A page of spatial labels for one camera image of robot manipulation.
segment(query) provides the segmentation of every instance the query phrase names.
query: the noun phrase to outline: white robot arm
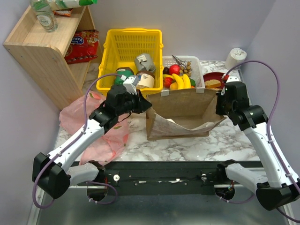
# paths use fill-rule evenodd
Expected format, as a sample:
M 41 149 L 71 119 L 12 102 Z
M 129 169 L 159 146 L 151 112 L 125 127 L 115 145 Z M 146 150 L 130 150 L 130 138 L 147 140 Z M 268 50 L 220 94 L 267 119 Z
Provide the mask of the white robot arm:
M 238 125 L 245 133 L 254 146 L 267 175 L 267 177 L 260 176 L 229 160 L 220 166 L 223 167 L 226 177 L 255 193 L 261 205 L 267 210 L 298 199 L 299 193 L 291 182 L 290 176 L 300 186 L 299 176 L 288 164 L 272 131 L 270 131 L 272 140 L 268 140 L 268 118 L 260 106 L 249 105 L 245 84 L 238 78 L 230 76 L 217 96 L 216 113 L 228 115 L 233 124 Z M 270 142 L 273 142 L 285 166 L 289 168 L 289 174 L 286 174 Z
M 54 159 L 37 182 L 53 199 L 62 196 L 69 186 L 92 181 L 97 177 L 102 168 L 96 162 L 75 167 L 71 165 L 91 143 L 117 124 L 119 116 L 126 113 L 143 113 L 152 106 L 142 96 L 140 90 L 136 90 L 137 83 L 138 77 L 131 76 L 123 85 L 112 86 L 106 100 L 90 115 L 85 131 L 84 125 L 57 149 L 47 155 L 39 153 L 34 158 L 33 181 L 37 179 L 44 166 Z M 70 146 L 62 153 L 61 151 L 68 145 Z
M 106 101 L 96 109 L 87 122 L 87 129 L 82 137 L 71 145 L 63 154 L 61 149 L 70 144 L 80 133 L 83 127 L 74 134 L 66 143 L 50 152 L 47 156 L 39 153 L 34 160 L 32 180 L 35 181 L 43 166 L 57 154 L 38 185 L 54 199 L 65 193 L 70 185 L 95 180 L 99 171 L 104 170 L 96 162 L 71 167 L 76 158 L 97 138 L 105 134 L 117 122 L 118 117 L 124 113 L 142 113 L 151 107 L 139 90 L 135 90 L 136 80 L 126 80 L 123 86 L 113 86 L 108 92 Z M 238 125 L 253 144 L 259 156 L 267 177 L 260 176 L 236 163 L 228 160 L 218 165 L 218 178 L 234 180 L 256 194 L 261 205 L 272 210 L 288 204 L 299 198 L 299 193 L 294 188 L 289 176 L 292 176 L 299 185 L 299 177 L 288 164 L 275 138 L 268 140 L 267 116 L 260 106 L 249 105 L 246 86 L 235 77 L 230 77 L 225 87 L 217 94 L 216 114 L 228 115 L 234 125 Z M 290 174 L 286 174 L 276 156 L 272 141 Z

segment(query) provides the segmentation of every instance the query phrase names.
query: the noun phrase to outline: apple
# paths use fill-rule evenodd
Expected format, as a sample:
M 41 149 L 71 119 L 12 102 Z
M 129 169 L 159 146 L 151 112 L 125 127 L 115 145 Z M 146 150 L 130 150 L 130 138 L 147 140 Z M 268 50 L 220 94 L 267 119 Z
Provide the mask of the apple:
M 172 74 L 179 75 L 180 74 L 180 66 L 177 64 L 171 65 L 169 68 L 169 74 L 170 75 L 172 75 Z

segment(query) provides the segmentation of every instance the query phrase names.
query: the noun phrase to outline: paper towel roll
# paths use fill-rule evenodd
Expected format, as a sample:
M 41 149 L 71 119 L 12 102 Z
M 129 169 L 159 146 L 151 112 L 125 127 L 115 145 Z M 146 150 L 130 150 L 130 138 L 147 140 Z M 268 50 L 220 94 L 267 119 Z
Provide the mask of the paper towel roll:
M 235 65 L 245 61 L 245 58 L 247 57 L 247 53 L 240 49 L 240 48 L 233 48 L 226 59 L 225 67 L 226 69 L 231 69 Z

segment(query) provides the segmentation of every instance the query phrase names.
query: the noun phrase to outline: marble countertop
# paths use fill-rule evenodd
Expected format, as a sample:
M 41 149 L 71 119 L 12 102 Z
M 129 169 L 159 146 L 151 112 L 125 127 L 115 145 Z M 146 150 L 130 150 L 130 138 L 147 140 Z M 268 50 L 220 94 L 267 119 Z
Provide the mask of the marble countertop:
M 227 72 L 223 61 L 200 61 L 202 73 Z M 240 72 L 231 73 L 240 79 Z M 91 64 L 83 87 L 86 91 L 98 76 L 98 65 Z M 227 118 L 208 137 L 148 141 L 145 114 L 128 119 L 129 138 L 123 152 L 114 161 L 223 161 L 259 160 L 251 142 Z M 62 128 L 55 147 L 63 144 L 69 134 Z

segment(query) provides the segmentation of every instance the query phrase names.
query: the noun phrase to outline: yellow plastic basket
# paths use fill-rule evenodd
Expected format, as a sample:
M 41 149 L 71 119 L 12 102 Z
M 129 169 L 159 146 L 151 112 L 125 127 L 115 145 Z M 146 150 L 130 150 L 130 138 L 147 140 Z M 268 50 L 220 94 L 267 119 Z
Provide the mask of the yellow plastic basket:
M 163 43 L 160 30 L 127 28 L 109 30 L 104 44 L 102 62 L 98 77 L 116 72 L 117 68 L 130 67 L 136 74 L 134 60 L 142 53 L 148 53 L 156 66 L 153 88 L 143 88 L 141 93 L 146 96 L 161 92 L 163 89 Z M 108 76 L 97 82 L 97 90 L 105 96 L 113 86 L 115 76 Z

